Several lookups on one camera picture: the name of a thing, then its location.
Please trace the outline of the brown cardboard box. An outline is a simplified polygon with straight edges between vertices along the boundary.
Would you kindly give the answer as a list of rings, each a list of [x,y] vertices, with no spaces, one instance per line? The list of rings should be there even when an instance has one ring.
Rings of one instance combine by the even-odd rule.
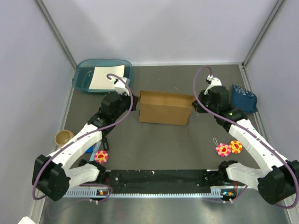
[[[187,125],[194,97],[178,93],[140,91],[139,121],[165,125]]]

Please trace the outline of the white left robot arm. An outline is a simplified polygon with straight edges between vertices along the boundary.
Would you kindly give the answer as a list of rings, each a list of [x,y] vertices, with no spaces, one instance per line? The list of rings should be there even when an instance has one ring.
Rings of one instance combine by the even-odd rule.
[[[106,174],[101,165],[95,162],[87,162],[78,168],[72,165],[136,109],[138,97],[132,94],[129,79],[115,74],[107,74],[107,79],[114,84],[115,90],[104,97],[99,111],[60,149],[36,158],[32,176],[34,200],[39,200],[36,190],[41,191],[44,197],[58,201],[74,187],[92,182],[101,185],[105,182]]]

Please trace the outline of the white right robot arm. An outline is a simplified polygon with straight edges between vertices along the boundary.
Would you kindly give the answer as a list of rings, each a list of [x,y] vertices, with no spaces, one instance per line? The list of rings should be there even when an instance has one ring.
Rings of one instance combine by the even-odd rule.
[[[219,78],[208,75],[208,87],[195,96],[193,107],[197,112],[212,114],[220,126],[241,142],[259,168],[249,168],[237,161],[225,161],[219,166],[218,179],[228,185],[243,183],[258,191],[269,204],[295,195],[299,201],[299,162],[282,156],[259,134],[251,121],[230,103],[229,91]]]

